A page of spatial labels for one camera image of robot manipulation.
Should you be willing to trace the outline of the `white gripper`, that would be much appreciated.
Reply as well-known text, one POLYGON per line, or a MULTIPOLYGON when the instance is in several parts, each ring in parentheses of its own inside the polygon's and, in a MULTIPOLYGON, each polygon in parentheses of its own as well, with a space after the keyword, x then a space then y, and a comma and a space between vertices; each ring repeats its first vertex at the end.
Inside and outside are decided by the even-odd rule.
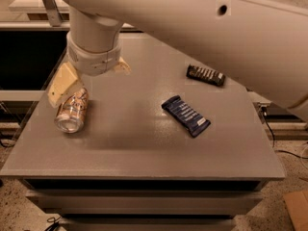
POLYGON ((68 62, 60 65, 47 93, 49 103, 53 108, 59 107, 83 87, 79 72, 89 76, 103 74, 111 68, 113 72, 125 75, 132 72, 130 65, 120 57, 121 47, 118 42, 111 50, 91 53, 78 46, 70 33, 67 34, 66 40, 68 62))

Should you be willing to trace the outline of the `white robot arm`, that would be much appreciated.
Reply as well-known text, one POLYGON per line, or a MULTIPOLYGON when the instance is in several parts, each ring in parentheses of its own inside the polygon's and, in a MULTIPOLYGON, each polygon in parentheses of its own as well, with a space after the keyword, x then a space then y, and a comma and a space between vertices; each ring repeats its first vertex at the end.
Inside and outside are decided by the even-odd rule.
POLYGON ((131 24, 308 119, 308 12, 269 0, 64 0, 131 24))

